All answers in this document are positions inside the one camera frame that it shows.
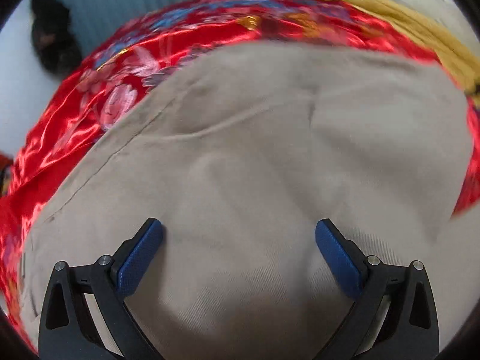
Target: beige cloth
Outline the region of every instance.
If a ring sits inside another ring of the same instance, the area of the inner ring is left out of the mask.
[[[366,254],[424,261],[445,342],[472,306],[446,259],[479,216],[449,224],[471,151],[465,115],[440,67],[397,56],[292,43],[202,56],[44,208],[25,246],[25,327],[36,341],[54,263],[113,254],[155,217],[166,240],[127,305],[165,358],[311,359],[351,305],[314,240],[331,218]]]

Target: blue gripper pad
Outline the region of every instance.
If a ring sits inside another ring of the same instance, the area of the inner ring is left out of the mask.
[[[134,294],[162,241],[162,224],[154,219],[118,270],[117,295],[119,297],[124,298]]]
[[[362,276],[349,255],[322,221],[315,228],[315,241],[335,280],[349,298],[358,299],[362,293]]]

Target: red satin cloth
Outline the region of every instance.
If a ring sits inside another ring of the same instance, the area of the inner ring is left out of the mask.
[[[214,48],[260,39],[439,63],[435,52],[341,1],[193,0],[130,21],[60,85],[27,135],[12,167],[9,194],[0,199],[0,287],[10,320],[24,338],[18,262],[28,231],[61,182],[105,131],[177,69]]]
[[[473,139],[473,154],[453,211],[454,214],[470,208],[480,199],[480,110],[475,107],[471,98],[468,98],[468,101],[466,124]]]

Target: mustard cloth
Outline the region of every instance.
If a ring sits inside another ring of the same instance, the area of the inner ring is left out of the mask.
[[[415,43],[434,50],[443,67],[465,91],[473,91],[480,79],[480,60],[450,31],[433,19],[391,0],[342,0],[370,15],[388,21]],[[480,108],[480,96],[474,102]]]

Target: metal screw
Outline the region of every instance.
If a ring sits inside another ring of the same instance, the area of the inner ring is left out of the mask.
[[[421,261],[418,261],[418,260],[415,260],[413,262],[413,267],[417,270],[417,271],[421,271],[423,269],[423,264]]]
[[[372,266],[377,266],[378,264],[380,264],[380,259],[377,256],[373,256],[373,255],[368,256],[367,261]]]
[[[110,261],[112,261],[112,256],[109,256],[108,254],[105,254],[98,259],[98,263],[101,266],[107,266],[108,264],[110,264]]]
[[[64,261],[59,261],[55,264],[55,270],[56,271],[61,271],[63,268],[67,266],[67,263]]]

